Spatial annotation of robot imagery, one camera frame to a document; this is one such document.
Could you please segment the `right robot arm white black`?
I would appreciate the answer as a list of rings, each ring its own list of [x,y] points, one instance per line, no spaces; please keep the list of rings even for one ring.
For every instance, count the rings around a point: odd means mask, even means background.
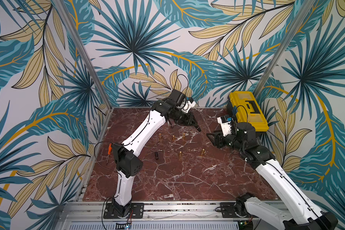
[[[337,217],[323,211],[292,181],[276,157],[259,144],[255,128],[249,123],[222,123],[221,130],[206,134],[211,143],[221,149],[229,147],[257,171],[272,187],[287,211],[281,211],[261,201],[251,193],[236,198],[233,207],[239,217],[256,216],[277,230],[334,230]]]

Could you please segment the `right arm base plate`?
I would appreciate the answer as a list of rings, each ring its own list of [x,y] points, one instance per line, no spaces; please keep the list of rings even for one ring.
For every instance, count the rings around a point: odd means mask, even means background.
[[[215,211],[221,213],[223,218],[257,218],[247,211],[244,204],[236,202],[221,202]]]

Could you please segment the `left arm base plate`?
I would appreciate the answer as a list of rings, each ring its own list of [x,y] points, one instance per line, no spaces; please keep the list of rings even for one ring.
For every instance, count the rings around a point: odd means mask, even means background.
[[[142,219],[144,213],[144,203],[128,203],[121,206],[118,203],[106,203],[103,210],[104,219]]]

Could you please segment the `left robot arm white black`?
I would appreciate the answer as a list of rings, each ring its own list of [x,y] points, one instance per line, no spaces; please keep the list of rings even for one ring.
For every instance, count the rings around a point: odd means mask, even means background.
[[[174,89],[167,98],[158,100],[152,105],[146,119],[126,140],[121,144],[112,145],[118,173],[117,189],[112,204],[118,216],[125,217],[130,212],[134,178],[143,166],[139,155],[154,133],[170,120],[176,125],[192,126],[197,131],[201,131],[190,111],[195,106],[196,102],[192,97],[187,97]]]

